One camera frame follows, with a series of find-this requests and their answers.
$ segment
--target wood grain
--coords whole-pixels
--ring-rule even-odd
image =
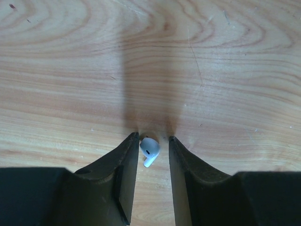
[[[174,225],[169,135],[226,173],[301,169],[299,0],[0,1],[0,166],[77,170],[130,132],[134,226]]]

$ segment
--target small white object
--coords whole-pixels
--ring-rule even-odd
[[[154,139],[146,137],[141,141],[140,147],[144,156],[146,157],[143,165],[145,167],[149,167],[158,157],[161,150],[160,145]]]

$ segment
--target scratch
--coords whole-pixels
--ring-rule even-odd
[[[199,77],[200,77],[201,82],[202,82],[200,87],[202,87],[203,79],[202,79],[202,76],[201,76],[201,71],[200,71],[199,66],[198,66],[198,61],[197,61],[197,58],[196,58],[196,54],[194,53],[193,48],[192,48],[191,43],[190,43],[189,27],[187,27],[187,33],[188,33],[188,43],[189,43],[190,49],[193,53],[194,60],[196,61],[196,64],[197,64],[197,67],[198,67],[198,74],[199,74]]]
[[[254,144],[256,144],[255,141],[253,140],[251,134],[249,133],[249,131],[248,131],[246,128],[244,128],[244,129],[245,129],[246,133],[248,134],[248,136],[250,137],[250,140],[252,140],[252,142],[253,142]]]
[[[144,15],[144,13],[139,12],[139,11],[137,11],[137,10],[135,10],[135,9],[133,9],[133,8],[131,8],[131,7],[127,6],[127,5],[125,5],[125,4],[122,4],[122,3],[119,2],[118,0],[113,0],[113,1],[116,2],[116,3],[118,3],[118,4],[120,4],[120,5],[122,5],[122,6],[124,6],[124,7],[126,7],[126,8],[128,8],[128,9],[130,9],[130,10],[132,10],[132,11],[134,11],[135,13],[138,13],[138,14],[140,14],[140,15]]]
[[[228,18],[228,16],[227,16],[227,12],[226,12],[225,10],[223,10],[223,12],[224,12],[224,15],[225,15],[225,17],[226,17],[226,20],[227,20],[227,22],[228,22],[228,25],[230,25],[230,20],[229,20],[229,18]]]

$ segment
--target wooden table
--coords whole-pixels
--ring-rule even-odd
[[[300,0],[0,1],[0,166],[75,171],[130,132],[133,226],[172,226],[168,136],[214,167],[301,169]]]

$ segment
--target hole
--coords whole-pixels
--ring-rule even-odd
[[[86,174],[86,173],[91,173],[91,172],[92,171],[89,169],[82,168],[82,169],[79,169],[78,171],[76,171],[75,173],[76,174]]]

